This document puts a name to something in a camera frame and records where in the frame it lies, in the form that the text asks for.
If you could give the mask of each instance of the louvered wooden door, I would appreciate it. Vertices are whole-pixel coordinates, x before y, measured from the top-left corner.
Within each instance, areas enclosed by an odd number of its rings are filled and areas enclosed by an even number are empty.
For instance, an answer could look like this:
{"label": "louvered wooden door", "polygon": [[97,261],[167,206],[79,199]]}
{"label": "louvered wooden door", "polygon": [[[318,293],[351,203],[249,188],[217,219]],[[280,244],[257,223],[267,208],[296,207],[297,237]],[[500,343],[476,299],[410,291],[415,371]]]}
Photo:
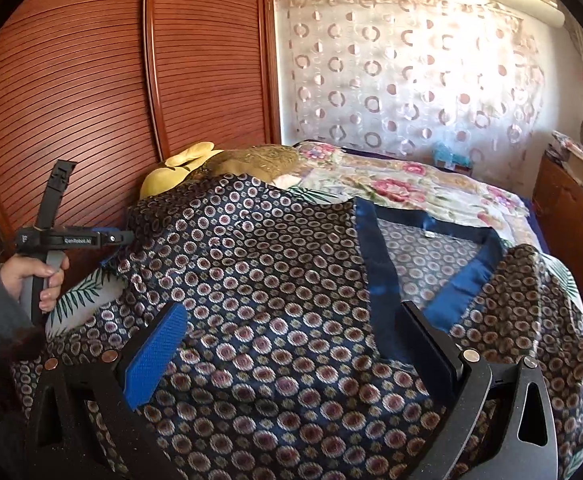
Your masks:
{"label": "louvered wooden door", "polygon": [[24,0],[0,30],[0,251],[59,158],[78,166],[57,222],[122,226],[163,158],[267,142],[264,2]]}
{"label": "louvered wooden door", "polygon": [[268,142],[265,0],[147,0],[150,87],[165,154]]}

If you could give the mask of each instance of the human hand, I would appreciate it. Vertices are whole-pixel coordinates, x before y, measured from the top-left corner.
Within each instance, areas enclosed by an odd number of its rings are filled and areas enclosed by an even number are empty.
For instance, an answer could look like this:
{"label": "human hand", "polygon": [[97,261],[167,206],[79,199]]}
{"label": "human hand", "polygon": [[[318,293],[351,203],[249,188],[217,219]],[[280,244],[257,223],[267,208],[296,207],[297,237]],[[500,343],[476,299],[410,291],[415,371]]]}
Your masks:
{"label": "human hand", "polygon": [[3,282],[8,294],[18,301],[23,290],[23,280],[25,278],[30,276],[49,278],[49,288],[41,292],[38,307],[43,312],[51,312],[60,296],[60,286],[65,279],[65,271],[69,268],[70,261],[67,256],[63,258],[60,270],[56,272],[53,267],[44,264],[41,260],[16,254],[0,268],[0,280]]}

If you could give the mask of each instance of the blue gripper pad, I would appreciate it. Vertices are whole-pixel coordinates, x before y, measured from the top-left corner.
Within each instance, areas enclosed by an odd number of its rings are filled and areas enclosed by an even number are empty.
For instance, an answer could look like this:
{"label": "blue gripper pad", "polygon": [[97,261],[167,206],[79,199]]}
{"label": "blue gripper pad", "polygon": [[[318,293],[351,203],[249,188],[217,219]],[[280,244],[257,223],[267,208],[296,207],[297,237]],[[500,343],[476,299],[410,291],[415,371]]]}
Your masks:
{"label": "blue gripper pad", "polygon": [[187,311],[176,303],[139,349],[124,373],[123,395],[132,410],[150,401],[187,332]]}

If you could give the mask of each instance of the floral bedding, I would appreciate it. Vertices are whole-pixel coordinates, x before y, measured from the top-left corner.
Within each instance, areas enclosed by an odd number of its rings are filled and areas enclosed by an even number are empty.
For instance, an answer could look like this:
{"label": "floral bedding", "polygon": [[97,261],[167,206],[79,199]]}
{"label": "floral bedding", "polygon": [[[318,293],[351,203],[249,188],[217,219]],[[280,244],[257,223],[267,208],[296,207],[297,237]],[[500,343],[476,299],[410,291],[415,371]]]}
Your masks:
{"label": "floral bedding", "polygon": [[349,155],[322,142],[303,142],[298,152],[299,187],[341,200],[360,196],[383,206],[422,209],[440,220],[493,227],[513,245],[540,248],[524,203],[503,189],[417,162]]}

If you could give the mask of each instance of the screw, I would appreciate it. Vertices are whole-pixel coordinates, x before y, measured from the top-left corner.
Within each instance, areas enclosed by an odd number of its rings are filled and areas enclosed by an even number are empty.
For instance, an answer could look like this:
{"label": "screw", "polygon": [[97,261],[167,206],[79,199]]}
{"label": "screw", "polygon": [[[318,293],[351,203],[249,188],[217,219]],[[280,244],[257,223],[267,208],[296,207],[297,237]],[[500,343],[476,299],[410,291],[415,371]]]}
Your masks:
{"label": "screw", "polygon": [[465,350],[462,353],[462,356],[470,363],[477,363],[478,361],[480,361],[480,354],[472,348],[470,348],[469,350]]}
{"label": "screw", "polygon": [[118,352],[116,350],[107,350],[103,352],[100,358],[104,363],[113,363],[118,359]]}
{"label": "screw", "polygon": [[45,370],[54,370],[58,366],[58,359],[51,357],[45,361]]}
{"label": "screw", "polygon": [[527,368],[535,368],[536,366],[538,366],[538,362],[536,361],[536,359],[534,359],[533,357],[529,357],[529,356],[526,356],[523,359],[523,363],[525,363],[525,366]]}

